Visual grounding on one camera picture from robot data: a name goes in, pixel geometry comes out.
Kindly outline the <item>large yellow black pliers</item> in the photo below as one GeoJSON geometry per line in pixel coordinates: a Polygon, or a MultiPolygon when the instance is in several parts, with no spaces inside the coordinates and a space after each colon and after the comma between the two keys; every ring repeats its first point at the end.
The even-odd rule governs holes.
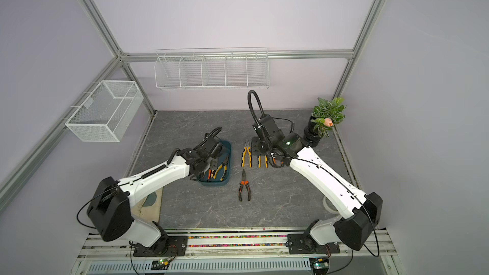
{"type": "Polygon", "coordinates": [[[268,168],[268,157],[267,155],[259,155],[257,161],[258,168],[268,168]]]}

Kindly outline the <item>orange black long nose pliers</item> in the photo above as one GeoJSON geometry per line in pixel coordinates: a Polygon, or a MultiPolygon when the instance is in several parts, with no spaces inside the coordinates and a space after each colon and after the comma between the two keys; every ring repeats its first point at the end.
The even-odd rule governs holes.
{"type": "Polygon", "coordinates": [[[252,192],[251,192],[249,181],[247,179],[246,171],[243,169],[242,179],[240,181],[239,190],[238,190],[238,199],[240,202],[243,201],[243,190],[244,189],[247,191],[247,201],[251,201],[252,192]]]}

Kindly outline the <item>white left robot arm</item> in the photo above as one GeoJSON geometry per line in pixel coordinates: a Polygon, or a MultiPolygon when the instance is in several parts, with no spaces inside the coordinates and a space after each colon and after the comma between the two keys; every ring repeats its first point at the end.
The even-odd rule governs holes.
{"type": "Polygon", "coordinates": [[[126,240],[142,249],[163,253],[168,235],[156,222],[148,222],[131,209],[150,194],[188,176],[199,178],[222,154],[219,140],[207,138],[194,148],[175,149],[169,159],[139,174],[100,181],[87,206],[87,216],[102,240],[126,240]]]}

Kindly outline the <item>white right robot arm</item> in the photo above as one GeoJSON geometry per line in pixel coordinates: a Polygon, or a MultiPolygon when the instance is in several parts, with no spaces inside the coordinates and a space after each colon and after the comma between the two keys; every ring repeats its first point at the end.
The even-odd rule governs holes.
{"type": "Polygon", "coordinates": [[[326,164],[298,134],[287,135],[273,117],[254,118],[253,128],[261,140],[262,151],[275,168],[289,166],[314,185],[335,207],[338,216],[313,222],[305,239],[314,245],[342,242],[359,251],[379,222],[383,200],[346,181],[326,164]]]}

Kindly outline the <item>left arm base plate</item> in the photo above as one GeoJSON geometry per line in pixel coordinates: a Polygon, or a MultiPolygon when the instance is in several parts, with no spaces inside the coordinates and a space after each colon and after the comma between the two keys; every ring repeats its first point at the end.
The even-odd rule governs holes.
{"type": "Polygon", "coordinates": [[[137,244],[134,248],[133,255],[135,257],[183,257],[187,249],[187,244],[187,236],[163,236],[149,248],[137,244]]]}

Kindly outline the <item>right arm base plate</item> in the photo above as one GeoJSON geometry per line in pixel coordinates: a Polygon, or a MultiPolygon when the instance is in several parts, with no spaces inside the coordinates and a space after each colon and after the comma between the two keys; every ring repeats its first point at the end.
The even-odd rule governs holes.
{"type": "Polygon", "coordinates": [[[337,254],[340,253],[339,245],[327,243],[320,245],[304,234],[288,234],[285,246],[290,254],[337,254]]]}

